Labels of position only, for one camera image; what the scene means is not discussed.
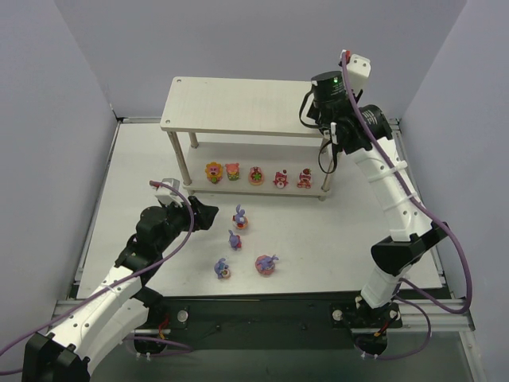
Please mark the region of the red white bear toy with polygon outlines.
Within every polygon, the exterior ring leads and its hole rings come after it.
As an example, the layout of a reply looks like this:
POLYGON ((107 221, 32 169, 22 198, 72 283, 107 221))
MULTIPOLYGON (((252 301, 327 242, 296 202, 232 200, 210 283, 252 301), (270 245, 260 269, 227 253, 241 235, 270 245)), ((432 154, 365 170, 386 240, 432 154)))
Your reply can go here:
POLYGON ((287 170, 277 171, 274 175, 273 183, 276 188, 284 189, 289 184, 287 170))

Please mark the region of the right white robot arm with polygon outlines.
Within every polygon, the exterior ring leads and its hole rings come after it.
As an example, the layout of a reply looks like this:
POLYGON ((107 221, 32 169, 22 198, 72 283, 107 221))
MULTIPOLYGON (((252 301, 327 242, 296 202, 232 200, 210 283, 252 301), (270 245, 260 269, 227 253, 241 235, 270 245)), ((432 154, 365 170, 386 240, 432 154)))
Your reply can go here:
POLYGON ((311 79, 299 109, 313 120, 311 128, 324 137, 324 150, 332 152, 330 171, 339 154, 346 154, 367 179, 388 224, 390 235, 373 245, 375 269, 360 291, 360 300, 372 309, 387 305, 401 285, 400 279, 423 254, 444 239, 441 226, 417 206, 417 194, 398 155, 390 124, 372 104, 359 107, 344 86, 342 73, 331 71, 311 79))

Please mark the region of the pink bear clover toy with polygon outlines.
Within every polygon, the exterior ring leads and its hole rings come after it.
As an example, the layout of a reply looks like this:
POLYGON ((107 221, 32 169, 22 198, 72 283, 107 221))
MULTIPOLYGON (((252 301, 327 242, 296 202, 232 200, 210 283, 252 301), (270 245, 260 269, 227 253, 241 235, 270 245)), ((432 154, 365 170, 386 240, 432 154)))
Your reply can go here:
POLYGON ((250 168, 248 181, 253 186, 259 186, 264 182, 264 174, 260 167, 253 166, 250 168))

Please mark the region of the purple bunny on red base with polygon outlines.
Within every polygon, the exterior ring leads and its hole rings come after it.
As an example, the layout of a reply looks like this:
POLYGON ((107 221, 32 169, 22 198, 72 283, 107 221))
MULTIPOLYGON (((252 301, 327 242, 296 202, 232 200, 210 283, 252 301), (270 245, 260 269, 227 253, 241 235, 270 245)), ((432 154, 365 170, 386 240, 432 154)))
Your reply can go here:
POLYGON ((241 204, 238 204, 235 207, 235 214, 232 217, 232 224, 236 230, 243 230, 248 227, 249 222, 246 216, 246 212, 242 208, 241 204))

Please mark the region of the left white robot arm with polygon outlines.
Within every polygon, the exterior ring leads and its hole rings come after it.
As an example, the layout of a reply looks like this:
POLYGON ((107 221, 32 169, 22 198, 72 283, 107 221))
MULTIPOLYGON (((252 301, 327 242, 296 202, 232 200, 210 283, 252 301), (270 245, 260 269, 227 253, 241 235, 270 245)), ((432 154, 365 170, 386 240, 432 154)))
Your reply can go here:
POLYGON ((88 381, 97 365, 132 330, 143 325, 161 295, 146 284, 158 271, 166 248, 181 234, 208 230, 218 208, 196 197, 144 209, 102 284, 45 335, 25 345, 24 381, 88 381))

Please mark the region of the aluminium frame rail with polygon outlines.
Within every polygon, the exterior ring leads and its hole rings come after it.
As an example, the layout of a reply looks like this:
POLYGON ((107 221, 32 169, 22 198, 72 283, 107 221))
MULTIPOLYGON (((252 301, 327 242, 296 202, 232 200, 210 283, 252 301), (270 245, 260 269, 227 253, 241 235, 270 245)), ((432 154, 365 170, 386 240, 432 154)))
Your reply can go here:
MULTIPOLYGON (((398 321, 402 323, 402 330, 409 332, 467 332, 474 330, 474 324, 468 313, 452 314, 431 301, 411 300, 399 298, 396 301, 399 311, 398 321)), ((129 299, 123 304, 113 302, 101 305, 100 300, 86 302, 76 301, 71 308, 55 316, 49 323, 53 330, 58 325, 83 328, 86 325, 96 327, 100 331, 106 324, 117 322, 124 329, 133 329, 136 325, 147 322, 148 309, 141 302, 129 299)))

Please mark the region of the orange lion toy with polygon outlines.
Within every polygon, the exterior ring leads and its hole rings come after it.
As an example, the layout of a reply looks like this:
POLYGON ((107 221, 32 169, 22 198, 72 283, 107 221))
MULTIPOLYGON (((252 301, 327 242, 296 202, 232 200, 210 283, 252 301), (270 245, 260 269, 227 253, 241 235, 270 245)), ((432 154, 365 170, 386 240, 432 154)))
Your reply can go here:
POLYGON ((218 162, 210 162, 205 166, 205 174, 208 181, 217 184, 223 178, 223 167, 218 162))

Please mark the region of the pink bear burger toy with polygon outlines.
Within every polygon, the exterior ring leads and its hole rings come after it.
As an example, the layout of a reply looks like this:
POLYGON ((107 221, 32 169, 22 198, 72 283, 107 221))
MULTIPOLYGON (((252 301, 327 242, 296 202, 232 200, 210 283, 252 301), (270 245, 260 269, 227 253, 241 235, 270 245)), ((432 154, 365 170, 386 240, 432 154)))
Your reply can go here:
POLYGON ((227 163, 225 166, 227 179, 229 181, 238 181, 240 178, 240 165, 238 162, 227 163))

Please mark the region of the purple bunny toy standing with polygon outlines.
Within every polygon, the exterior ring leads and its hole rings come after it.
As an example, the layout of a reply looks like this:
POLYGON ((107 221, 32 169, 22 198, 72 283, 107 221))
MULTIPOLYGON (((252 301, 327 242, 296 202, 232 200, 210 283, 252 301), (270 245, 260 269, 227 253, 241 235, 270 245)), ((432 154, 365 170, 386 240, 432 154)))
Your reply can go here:
POLYGON ((242 241, 240 239, 240 236, 238 234, 236 234, 235 232, 233 232, 232 230, 229 230, 228 232, 229 232, 228 243, 229 243, 230 247, 235 251, 241 249, 242 241))

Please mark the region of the purple bunny pink cake toy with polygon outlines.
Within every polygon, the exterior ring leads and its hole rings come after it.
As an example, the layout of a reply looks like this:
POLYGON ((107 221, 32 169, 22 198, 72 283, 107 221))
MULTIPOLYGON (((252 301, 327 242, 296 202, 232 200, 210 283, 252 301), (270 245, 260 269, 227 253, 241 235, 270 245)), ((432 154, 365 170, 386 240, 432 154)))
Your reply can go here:
POLYGON ((275 262, 278 260, 279 258, 276 255, 261 255, 255 260, 255 268, 259 274, 270 276, 274 273, 275 262))

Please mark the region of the purple bunny with ball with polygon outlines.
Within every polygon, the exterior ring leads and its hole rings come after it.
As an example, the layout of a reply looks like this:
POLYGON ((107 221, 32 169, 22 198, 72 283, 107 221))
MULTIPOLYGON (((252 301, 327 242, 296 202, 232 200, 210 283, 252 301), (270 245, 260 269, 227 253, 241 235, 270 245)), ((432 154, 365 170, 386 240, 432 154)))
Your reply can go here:
POLYGON ((229 266, 226 264, 225 258, 221 258, 216 262, 214 265, 214 272, 218 279, 229 279, 231 277, 231 272, 229 266))

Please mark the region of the wooden two-tier shelf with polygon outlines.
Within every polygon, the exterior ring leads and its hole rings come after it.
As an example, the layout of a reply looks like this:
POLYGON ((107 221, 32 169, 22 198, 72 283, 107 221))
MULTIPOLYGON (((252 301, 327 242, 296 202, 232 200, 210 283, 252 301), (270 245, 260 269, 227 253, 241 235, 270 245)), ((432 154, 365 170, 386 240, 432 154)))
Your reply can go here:
POLYGON ((176 77, 161 117, 177 158, 185 189, 191 193, 227 193, 314 197, 331 193, 332 175, 317 166, 332 160, 317 131, 303 127, 298 110, 309 84, 302 81, 176 77), (223 178, 212 184, 205 166, 218 162, 223 178), (225 165, 238 162, 240 178, 227 179, 225 165), (264 182, 253 186, 249 170, 261 168, 264 182), (299 189, 304 168, 312 170, 312 187, 299 189), (275 187, 277 171, 287 170, 289 184, 275 187))

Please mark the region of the red white strawberry toy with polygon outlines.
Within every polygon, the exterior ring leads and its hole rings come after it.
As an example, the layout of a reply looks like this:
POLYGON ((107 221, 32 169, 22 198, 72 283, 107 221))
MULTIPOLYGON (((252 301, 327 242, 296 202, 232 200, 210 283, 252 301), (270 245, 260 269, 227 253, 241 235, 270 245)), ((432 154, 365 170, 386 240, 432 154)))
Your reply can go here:
POLYGON ((312 170, 310 168, 304 168, 298 176, 297 187, 299 189, 310 189, 312 187, 312 170))

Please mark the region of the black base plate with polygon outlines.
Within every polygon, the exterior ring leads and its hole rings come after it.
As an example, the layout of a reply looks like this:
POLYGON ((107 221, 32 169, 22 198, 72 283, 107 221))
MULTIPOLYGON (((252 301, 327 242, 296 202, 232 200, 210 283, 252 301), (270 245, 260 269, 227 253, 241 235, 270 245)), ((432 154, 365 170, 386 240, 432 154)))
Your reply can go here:
POLYGON ((353 292, 170 298, 151 291, 140 297, 148 317, 130 332, 141 354, 349 349, 358 337, 381 353, 387 331, 402 328, 397 303, 373 310, 353 292))

